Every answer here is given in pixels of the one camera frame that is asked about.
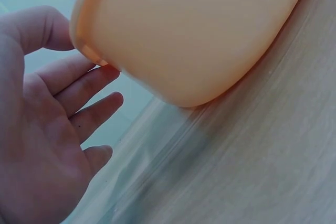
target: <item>wooden table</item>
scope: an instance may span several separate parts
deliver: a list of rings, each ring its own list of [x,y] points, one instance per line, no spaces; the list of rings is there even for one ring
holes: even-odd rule
[[[336,223],[336,0],[301,0],[217,100],[153,100],[72,223]]]

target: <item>wood grain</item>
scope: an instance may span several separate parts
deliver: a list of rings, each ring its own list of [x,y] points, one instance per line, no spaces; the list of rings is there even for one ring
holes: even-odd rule
[[[229,92],[154,99],[72,223],[336,223],[335,16],[336,0],[301,0]]]

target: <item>palm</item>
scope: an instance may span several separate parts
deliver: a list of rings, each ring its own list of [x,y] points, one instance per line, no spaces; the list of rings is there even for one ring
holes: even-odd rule
[[[54,10],[43,11],[58,15],[54,23],[60,18]],[[54,45],[53,40],[37,38],[37,43],[71,49],[67,22],[62,22],[63,28],[57,29],[63,31],[53,30],[51,24],[49,39],[53,33],[66,39]],[[112,155],[110,147],[82,151],[80,144],[121,106],[122,96],[115,93],[81,108],[119,72],[109,66],[93,69],[92,63],[76,55],[24,77],[24,54],[39,45],[31,38],[25,44],[21,31],[1,28],[0,22],[4,49],[0,57],[0,172],[5,175],[0,177],[0,199],[6,199],[0,209],[13,223],[58,223],[75,208]]]

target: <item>orange plastic container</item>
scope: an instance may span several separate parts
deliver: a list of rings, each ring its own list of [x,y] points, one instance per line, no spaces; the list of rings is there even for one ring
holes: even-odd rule
[[[77,0],[74,46],[164,101],[206,103],[264,54],[298,0]]]

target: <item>hand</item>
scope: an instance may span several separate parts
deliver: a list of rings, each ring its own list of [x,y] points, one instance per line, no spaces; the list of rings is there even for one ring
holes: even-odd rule
[[[24,76],[24,55],[71,50],[68,21],[50,7],[0,18],[0,215],[8,223],[60,223],[112,155],[83,143],[123,103],[113,93],[80,110],[119,76],[81,55]]]

